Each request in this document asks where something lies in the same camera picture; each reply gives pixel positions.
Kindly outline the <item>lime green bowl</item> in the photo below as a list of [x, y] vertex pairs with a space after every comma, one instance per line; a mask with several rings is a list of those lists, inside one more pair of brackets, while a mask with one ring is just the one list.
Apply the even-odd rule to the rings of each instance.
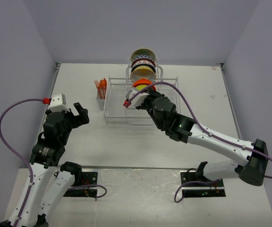
[[135, 88], [136, 88], [137, 90], [142, 90], [142, 89], [146, 88], [147, 86], [148, 86], [148, 85], [142, 84], [142, 85], [136, 86]]

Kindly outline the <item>orange bowl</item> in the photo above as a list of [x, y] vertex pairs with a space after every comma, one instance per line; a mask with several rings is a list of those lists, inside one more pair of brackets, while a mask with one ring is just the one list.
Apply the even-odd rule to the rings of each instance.
[[136, 82], [133, 83], [132, 87], [135, 88], [136, 86], [142, 85], [142, 84], [151, 85], [152, 83], [153, 82], [148, 80], [148, 79], [139, 79], [139, 80], [137, 80]]

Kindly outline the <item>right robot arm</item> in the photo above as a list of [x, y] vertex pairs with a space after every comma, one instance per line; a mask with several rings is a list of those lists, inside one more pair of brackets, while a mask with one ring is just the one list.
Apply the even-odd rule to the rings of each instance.
[[156, 127], [174, 141], [190, 143], [215, 151], [229, 158], [228, 161], [201, 162], [194, 179], [201, 186], [221, 178], [240, 178], [253, 186], [263, 184], [268, 154], [266, 143], [232, 138], [216, 131], [202, 129], [194, 119], [179, 114], [176, 105], [164, 94], [149, 90], [134, 104], [146, 110]]

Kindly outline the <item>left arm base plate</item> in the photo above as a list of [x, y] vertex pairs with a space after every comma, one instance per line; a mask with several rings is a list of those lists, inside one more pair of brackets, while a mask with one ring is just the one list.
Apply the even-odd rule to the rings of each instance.
[[81, 180], [74, 186], [83, 186], [81, 188], [72, 189], [66, 191], [64, 197], [76, 197], [76, 198], [96, 198], [97, 188], [96, 187], [85, 187], [88, 184], [97, 183], [98, 172], [82, 172]]

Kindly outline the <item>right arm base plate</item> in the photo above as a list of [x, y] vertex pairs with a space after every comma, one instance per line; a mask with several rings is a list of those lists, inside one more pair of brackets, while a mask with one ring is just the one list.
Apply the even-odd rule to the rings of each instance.
[[[180, 172], [181, 184], [189, 181], [197, 181], [195, 171]], [[226, 197], [223, 180], [213, 184], [189, 184], [182, 187], [182, 196], [184, 198], [209, 198], [209, 197]]]

